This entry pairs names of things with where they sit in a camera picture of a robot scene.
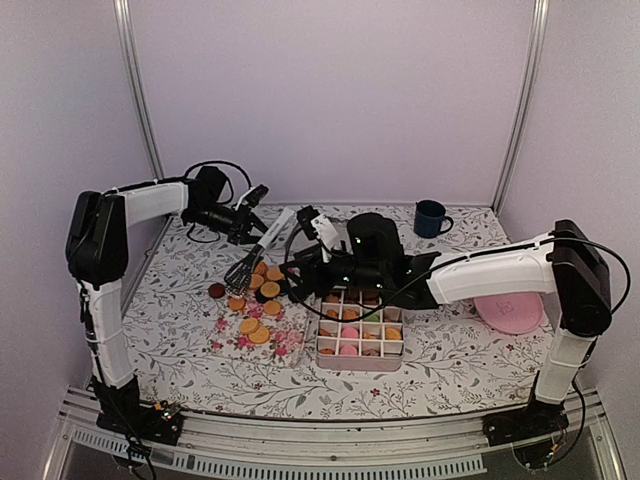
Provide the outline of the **silver white tongs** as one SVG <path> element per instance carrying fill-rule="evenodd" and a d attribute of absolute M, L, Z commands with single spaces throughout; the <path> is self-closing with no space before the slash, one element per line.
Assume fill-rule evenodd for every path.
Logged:
<path fill-rule="evenodd" d="M 285 207 L 251 250 L 226 272 L 223 280 L 226 291 L 231 296 L 243 297 L 249 290 L 253 272 L 262 260 L 263 254 L 293 216 L 294 211 L 289 207 Z"/>

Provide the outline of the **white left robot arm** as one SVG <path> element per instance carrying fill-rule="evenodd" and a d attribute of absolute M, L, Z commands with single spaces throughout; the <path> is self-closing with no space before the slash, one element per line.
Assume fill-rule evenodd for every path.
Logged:
<path fill-rule="evenodd" d="M 80 320 L 92 354 L 92 382 L 104 415 L 128 434 L 148 426 L 139 386 L 129 361 L 123 315 L 122 279 L 129 264 L 128 230 L 148 220 L 178 215 L 251 245 L 266 232 L 254 208 L 267 195 L 265 185 L 249 183 L 240 196 L 222 199 L 230 181 L 225 160 L 209 160 L 178 177 L 154 179 L 105 192 L 84 191 L 76 201 L 66 242 L 68 270 L 80 298 Z"/>

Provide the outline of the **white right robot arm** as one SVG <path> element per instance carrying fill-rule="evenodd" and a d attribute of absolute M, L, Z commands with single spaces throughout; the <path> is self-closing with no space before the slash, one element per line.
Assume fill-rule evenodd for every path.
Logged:
<path fill-rule="evenodd" d="M 552 424 L 592 345 L 612 323 L 610 271 L 602 247 L 571 220 L 547 234 L 464 254 L 409 255 L 396 223 L 378 213 L 351 218 L 351 248 L 338 248 L 333 224 L 316 211 L 298 216 L 295 233 L 312 246 L 287 251 L 280 269 L 298 303 L 338 287 L 375 291 L 384 306 L 436 309 L 459 300 L 520 293 L 555 294 L 560 320 L 517 427 L 537 436 Z"/>

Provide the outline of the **pink sandwich cookie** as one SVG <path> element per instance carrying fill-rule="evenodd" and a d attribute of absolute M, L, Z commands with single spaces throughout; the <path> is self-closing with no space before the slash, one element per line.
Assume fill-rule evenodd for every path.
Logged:
<path fill-rule="evenodd" d="M 340 349 L 339 354 L 341 356 L 357 356 L 358 355 L 358 348 L 355 347 L 354 345 L 344 345 Z"/>
<path fill-rule="evenodd" d="M 359 330 L 354 327 L 346 326 L 341 330 L 341 337 L 347 339 L 358 339 L 360 336 Z"/>

